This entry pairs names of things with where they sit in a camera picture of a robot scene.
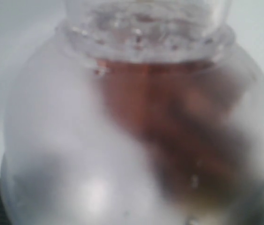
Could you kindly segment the small clear glass bottle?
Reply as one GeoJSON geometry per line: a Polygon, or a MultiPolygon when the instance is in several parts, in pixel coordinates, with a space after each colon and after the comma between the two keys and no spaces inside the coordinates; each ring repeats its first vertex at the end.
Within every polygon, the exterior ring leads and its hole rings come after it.
{"type": "Polygon", "coordinates": [[[67,0],[7,102],[14,225],[264,225],[264,74],[228,0],[67,0]]]}

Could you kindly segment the wooden clothespins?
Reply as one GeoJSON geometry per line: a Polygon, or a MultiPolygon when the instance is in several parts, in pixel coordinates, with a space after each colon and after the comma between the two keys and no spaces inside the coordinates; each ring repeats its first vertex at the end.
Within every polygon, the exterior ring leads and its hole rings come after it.
{"type": "Polygon", "coordinates": [[[98,60],[113,120],[143,142],[166,195],[245,191],[264,183],[249,159],[240,101],[257,81],[248,64],[98,60]]]}

